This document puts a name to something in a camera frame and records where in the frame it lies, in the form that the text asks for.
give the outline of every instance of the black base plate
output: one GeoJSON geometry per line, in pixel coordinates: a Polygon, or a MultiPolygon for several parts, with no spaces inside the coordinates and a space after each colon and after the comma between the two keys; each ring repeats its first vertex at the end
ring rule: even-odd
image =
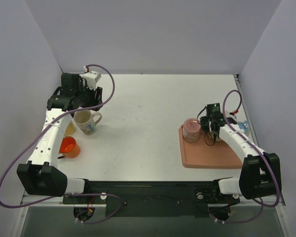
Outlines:
{"type": "MultiPolygon", "coordinates": [[[[208,205],[230,201],[231,195],[219,195],[215,182],[110,182],[89,181],[86,193],[108,193],[122,198],[123,207],[114,217],[208,217],[208,205]]],[[[92,197],[64,197],[63,204],[89,203],[92,197]]],[[[107,204],[106,216],[119,205],[119,200],[97,197],[93,203],[107,204]]]]}

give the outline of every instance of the clear plastic cup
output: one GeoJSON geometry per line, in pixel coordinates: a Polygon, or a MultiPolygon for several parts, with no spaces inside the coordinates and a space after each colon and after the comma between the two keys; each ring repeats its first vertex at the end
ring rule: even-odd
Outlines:
{"type": "Polygon", "coordinates": [[[183,138],[189,143],[198,140],[201,131],[201,125],[195,118],[187,119],[183,124],[183,138]]]}

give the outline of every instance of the mug handle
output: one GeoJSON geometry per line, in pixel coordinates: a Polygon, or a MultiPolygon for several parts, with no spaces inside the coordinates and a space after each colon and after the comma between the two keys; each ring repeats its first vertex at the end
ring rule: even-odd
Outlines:
{"type": "Polygon", "coordinates": [[[101,121],[101,119],[102,119],[102,114],[100,113],[100,112],[95,112],[95,113],[93,113],[92,114],[92,119],[96,116],[96,115],[98,115],[98,116],[100,116],[96,121],[94,121],[94,123],[95,123],[95,125],[97,125],[100,121],[101,121]]]}

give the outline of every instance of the blue object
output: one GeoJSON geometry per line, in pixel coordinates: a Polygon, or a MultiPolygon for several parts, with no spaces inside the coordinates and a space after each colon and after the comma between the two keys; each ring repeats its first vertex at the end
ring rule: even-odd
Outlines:
{"type": "Polygon", "coordinates": [[[244,121],[244,122],[238,122],[238,125],[240,127],[240,129],[245,130],[245,134],[248,135],[249,134],[249,124],[248,121],[244,121]]]}

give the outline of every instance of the white mug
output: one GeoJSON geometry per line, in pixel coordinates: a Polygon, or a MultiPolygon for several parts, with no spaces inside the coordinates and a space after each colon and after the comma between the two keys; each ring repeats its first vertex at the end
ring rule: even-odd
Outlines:
{"type": "Polygon", "coordinates": [[[102,119],[100,112],[91,113],[89,110],[75,112],[74,121],[85,135],[92,135],[95,133],[95,125],[102,119]],[[95,116],[100,116],[96,121],[93,120],[95,116]]]}

